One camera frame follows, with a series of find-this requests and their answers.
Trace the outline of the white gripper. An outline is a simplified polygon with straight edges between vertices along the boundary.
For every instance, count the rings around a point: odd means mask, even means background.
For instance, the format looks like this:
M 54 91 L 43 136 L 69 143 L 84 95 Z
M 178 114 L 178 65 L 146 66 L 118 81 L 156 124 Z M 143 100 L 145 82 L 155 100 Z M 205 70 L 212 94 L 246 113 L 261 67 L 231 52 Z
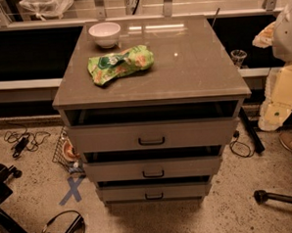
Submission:
M 262 103 L 259 128 L 273 131 L 282 126 L 292 113 L 292 64 L 269 72 L 265 100 Z

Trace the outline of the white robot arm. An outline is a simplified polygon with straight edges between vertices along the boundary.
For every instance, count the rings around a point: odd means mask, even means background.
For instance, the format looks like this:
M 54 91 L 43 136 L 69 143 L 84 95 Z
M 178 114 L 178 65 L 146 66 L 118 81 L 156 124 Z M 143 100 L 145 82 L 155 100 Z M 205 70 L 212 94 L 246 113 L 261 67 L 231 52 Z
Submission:
M 259 48 L 271 47 L 276 59 L 284 61 L 279 72 L 271 72 L 266 82 L 266 99 L 262 103 L 259 128 L 276 130 L 292 113 L 292 0 L 252 41 Z

